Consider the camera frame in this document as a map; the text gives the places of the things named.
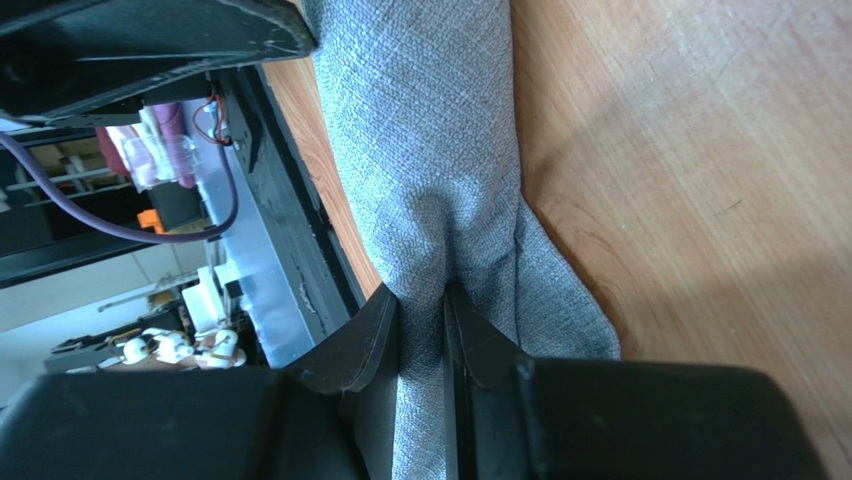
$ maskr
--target white plastic part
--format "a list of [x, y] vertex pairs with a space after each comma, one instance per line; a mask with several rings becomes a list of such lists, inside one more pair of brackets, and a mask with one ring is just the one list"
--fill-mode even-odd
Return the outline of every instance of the white plastic part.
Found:
[[195, 353], [195, 349], [181, 332], [170, 332], [159, 328], [149, 328], [143, 332], [153, 335], [157, 346], [157, 360], [165, 363], [178, 363]]
[[131, 338], [124, 344], [124, 363], [127, 365], [133, 365], [134, 363], [139, 363], [142, 360], [148, 358], [148, 345], [145, 343], [145, 340], [136, 337]]
[[201, 360], [207, 362], [207, 366], [210, 368], [230, 367], [234, 350], [237, 348], [238, 338], [233, 330], [219, 330], [213, 340], [213, 349], [204, 352], [201, 355]]
[[199, 268], [198, 285], [183, 289], [181, 295], [196, 332], [207, 333], [220, 328], [219, 321], [225, 319], [225, 305], [210, 267]]

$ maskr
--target metal frame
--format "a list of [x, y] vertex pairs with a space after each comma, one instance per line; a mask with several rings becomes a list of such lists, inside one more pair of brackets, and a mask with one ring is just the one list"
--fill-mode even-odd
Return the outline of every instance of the metal frame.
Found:
[[319, 343], [364, 304], [307, 168], [259, 66], [214, 72], [246, 181], [294, 297]]

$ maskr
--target purple cable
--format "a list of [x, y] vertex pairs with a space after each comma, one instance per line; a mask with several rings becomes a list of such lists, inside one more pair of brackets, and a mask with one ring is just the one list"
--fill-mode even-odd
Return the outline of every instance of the purple cable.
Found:
[[76, 203], [71, 201], [68, 197], [62, 193], [53, 182], [50, 181], [50, 177], [45, 173], [45, 171], [41, 168], [41, 164], [38, 163], [31, 155], [30, 152], [27, 151], [26, 148], [22, 147], [20, 143], [17, 142], [14, 138], [6, 135], [5, 133], [0, 133], [0, 144], [3, 144], [9, 152], [18, 159], [21, 165], [30, 172], [33, 180], [44, 190], [44, 193], [50, 197], [60, 208], [65, 210], [69, 215], [76, 218], [77, 220], [85, 223], [86, 225], [94, 228], [95, 230], [100, 230], [106, 234], [112, 235], [114, 237], [124, 238], [126, 240], [131, 240], [134, 242], [142, 242], [142, 243], [186, 243], [186, 242], [195, 242], [197, 240], [207, 240], [209, 238], [213, 238], [217, 235], [221, 235], [225, 232], [231, 225], [234, 224], [234, 221], [237, 219], [237, 210], [239, 208], [239, 202], [237, 200], [237, 185], [234, 183], [234, 175], [231, 173], [231, 168], [228, 166], [228, 160], [225, 157], [225, 152], [222, 151], [221, 147], [219, 150], [219, 157], [222, 161], [222, 168], [225, 169], [225, 177], [228, 179], [228, 190], [231, 193], [231, 212], [228, 214], [228, 218], [225, 219], [219, 225], [215, 227], [205, 230], [203, 232], [197, 233], [183, 233], [179, 235], [161, 235], [157, 233], [144, 232], [141, 230], [133, 230], [132, 228], [122, 227], [120, 225], [116, 225], [114, 223], [107, 222], [102, 218], [98, 218], [95, 215], [83, 210]]

